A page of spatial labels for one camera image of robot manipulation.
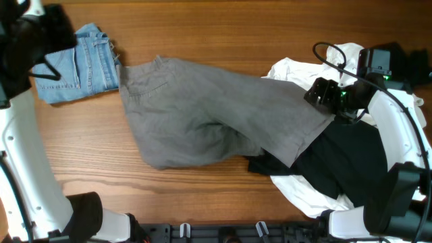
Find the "grey shorts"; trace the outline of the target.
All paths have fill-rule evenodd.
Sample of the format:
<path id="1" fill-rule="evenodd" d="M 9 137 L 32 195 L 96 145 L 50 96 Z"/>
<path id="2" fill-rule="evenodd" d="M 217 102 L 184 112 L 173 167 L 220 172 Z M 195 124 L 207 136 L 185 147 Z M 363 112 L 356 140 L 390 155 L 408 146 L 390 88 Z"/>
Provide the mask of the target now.
<path id="1" fill-rule="evenodd" d="M 166 57 L 117 74 L 140 155 L 157 169 L 264 152 L 291 165 L 333 121 L 292 82 Z"/>

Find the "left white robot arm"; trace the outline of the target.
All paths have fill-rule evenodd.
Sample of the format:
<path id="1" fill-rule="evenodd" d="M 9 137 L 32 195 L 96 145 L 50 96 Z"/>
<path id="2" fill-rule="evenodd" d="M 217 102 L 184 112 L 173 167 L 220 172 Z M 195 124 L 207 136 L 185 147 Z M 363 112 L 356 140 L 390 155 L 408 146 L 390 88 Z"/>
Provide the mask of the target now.
<path id="1" fill-rule="evenodd" d="M 1 202 L 11 242 L 141 242 L 131 215 L 104 209 L 94 192 L 66 196 L 36 123 L 31 69 L 76 46 L 62 6 L 1 2 Z"/>

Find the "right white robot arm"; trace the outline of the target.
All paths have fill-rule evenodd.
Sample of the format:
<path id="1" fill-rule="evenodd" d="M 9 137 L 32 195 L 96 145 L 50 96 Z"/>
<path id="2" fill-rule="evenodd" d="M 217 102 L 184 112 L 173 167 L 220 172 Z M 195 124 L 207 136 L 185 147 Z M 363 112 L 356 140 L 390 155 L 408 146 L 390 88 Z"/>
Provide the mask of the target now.
<path id="1" fill-rule="evenodd" d="M 317 78 L 304 96 L 334 114 L 365 108 L 375 120 L 388 172 L 367 203 L 329 214 L 328 232 L 345 240 L 431 241 L 431 146 L 404 91 L 365 79 L 346 88 Z"/>

